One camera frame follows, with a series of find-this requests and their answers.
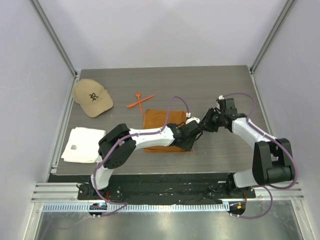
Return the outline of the orange cloth napkin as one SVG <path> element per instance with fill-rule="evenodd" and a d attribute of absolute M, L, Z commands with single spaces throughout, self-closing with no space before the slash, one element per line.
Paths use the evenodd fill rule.
<path fill-rule="evenodd" d="M 185 122 L 186 111 L 171 110 L 168 123 L 181 124 Z M 167 117 L 167 110 L 147 109 L 143 120 L 143 129 L 154 129 L 163 127 Z M 144 149 L 146 153 L 186 153 L 187 150 L 176 146 L 152 146 Z"/>

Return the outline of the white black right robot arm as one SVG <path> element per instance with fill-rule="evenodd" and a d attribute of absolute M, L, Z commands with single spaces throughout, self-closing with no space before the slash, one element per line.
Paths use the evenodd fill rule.
<path fill-rule="evenodd" d="M 226 193 L 236 198 L 252 187 L 280 189 L 278 184 L 283 182 L 289 182 L 285 189 L 292 188 L 298 174 L 290 141 L 272 136 L 257 127 L 248 115 L 238 112 L 233 98 L 221 95 L 216 102 L 217 106 L 210 108 L 200 121 L 201 129 L 215 133 L 225 128 L 242 138 L 253 150 L 252 167 L 229 174 Z"/>

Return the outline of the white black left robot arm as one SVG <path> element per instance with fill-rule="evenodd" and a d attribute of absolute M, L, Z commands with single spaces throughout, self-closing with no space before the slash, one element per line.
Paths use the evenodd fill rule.
<path fill-rule="evenodd" d="M 117 125 L 98 142 L 99 159 L 89 182 L 78 186 L 78 199 L 105 198 L 114 169 L 124 165 L 134 151 L 151 147 L 178 147 L 190 152 L 202 134 L 203 130 L 196 120 L 149 129 L 128 128 L 125 123 Z"/>

